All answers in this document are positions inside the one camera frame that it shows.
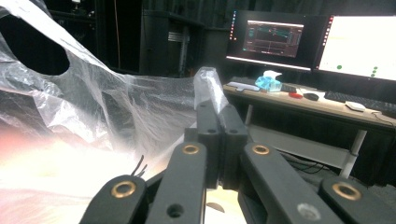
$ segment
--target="desk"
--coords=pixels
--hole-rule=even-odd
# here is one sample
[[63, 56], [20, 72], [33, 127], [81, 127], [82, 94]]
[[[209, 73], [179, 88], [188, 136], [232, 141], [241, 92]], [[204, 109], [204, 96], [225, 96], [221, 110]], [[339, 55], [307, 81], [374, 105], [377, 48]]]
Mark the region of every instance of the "desk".
[[[310, 101], [305, 98], [296, 99], [289, 97], [287, 92], [282, 91], [237, 91], [235, 87], [227, 85], [223, 86], [223, 90], [226, 96], [241, 98], [249, 104], [246, 125], [254, 141], [262, 141], [278, 150], [340, 168], [340, 176], [342, 177], [349, 177], [367, 131], [393, 135], [395, 132], [392, 124], [396, 126], [396, 119], [380, 114], [374, 115], [372, 113], [376, 111], [371, 109], [356, 112], [347, 108], [345, 104], [335, 101], [324, 98], [320, 98], [318, 101]], [[253, 105], [276, 106], [279, 109], [303, 113], [308, 116], [337, 120], [345, 125], [356, 127], [358, 133], [353, 140], [351, 149], [324, 145], [250, 124]]]

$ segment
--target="desk leg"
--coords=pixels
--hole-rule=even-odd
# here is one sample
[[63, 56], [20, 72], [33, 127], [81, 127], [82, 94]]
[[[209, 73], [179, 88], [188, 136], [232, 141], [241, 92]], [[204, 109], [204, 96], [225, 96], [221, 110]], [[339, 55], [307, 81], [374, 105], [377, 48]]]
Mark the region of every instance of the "desk leg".
[[248, 105], [247, 108], [247, 118], [245, 119], [245, 125], [250, 124], [251, 113], [253, 112], [253, 105]]
[[346, 163], [344, 169], [341, 171], [340, 176], [343, 178], [348, 178], [350, 172], [352, 171], [353, 165], [359, 156], [359, 150], [361, 149], [361, 144], [363, 143], [364, 137], [367, 131], [358, 130], [356, 134], [355, 141], [353, 142], [352, 149], [349, 151], [349, 155], [346, 157]]

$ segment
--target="plastic bag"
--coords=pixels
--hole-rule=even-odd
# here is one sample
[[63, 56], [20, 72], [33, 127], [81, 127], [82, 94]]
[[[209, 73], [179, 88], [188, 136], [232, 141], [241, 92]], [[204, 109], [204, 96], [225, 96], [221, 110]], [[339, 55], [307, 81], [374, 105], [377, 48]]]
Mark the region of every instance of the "plastic bag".
[[39, 74], [0, 35], [1, 223], [77, 223], [99, 188], [130, 174], [142, 155], [143, 178], [166, 167], [196, 121], [194, 103], [203, 98], [195, 95], [210, 90], [215, 108], [225, 104], [213, 68], [196, 81], [117, 74], [31, 2], [0, 6], [1, 16], [9, 12], [62, 46], [70, 62], [59, 76]]

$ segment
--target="white screen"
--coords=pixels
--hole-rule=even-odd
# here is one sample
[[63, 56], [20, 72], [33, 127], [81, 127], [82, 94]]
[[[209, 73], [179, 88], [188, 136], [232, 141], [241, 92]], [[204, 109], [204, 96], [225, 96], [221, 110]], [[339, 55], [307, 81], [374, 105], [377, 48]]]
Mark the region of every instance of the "white screen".
[[396, 80], [396, 17], [329, 22], [319, 70]]

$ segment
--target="computer monitor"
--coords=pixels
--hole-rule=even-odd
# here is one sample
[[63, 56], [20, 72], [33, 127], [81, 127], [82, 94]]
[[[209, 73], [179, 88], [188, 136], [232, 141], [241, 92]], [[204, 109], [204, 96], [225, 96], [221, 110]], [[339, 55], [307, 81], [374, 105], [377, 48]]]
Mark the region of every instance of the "computer monitor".
[[331, 16], [316, 68], [357, 80], [395, 81], [395, 38], [395, 16]]
[[310, 72], [328, 17], [236, 10], [226, 58]]

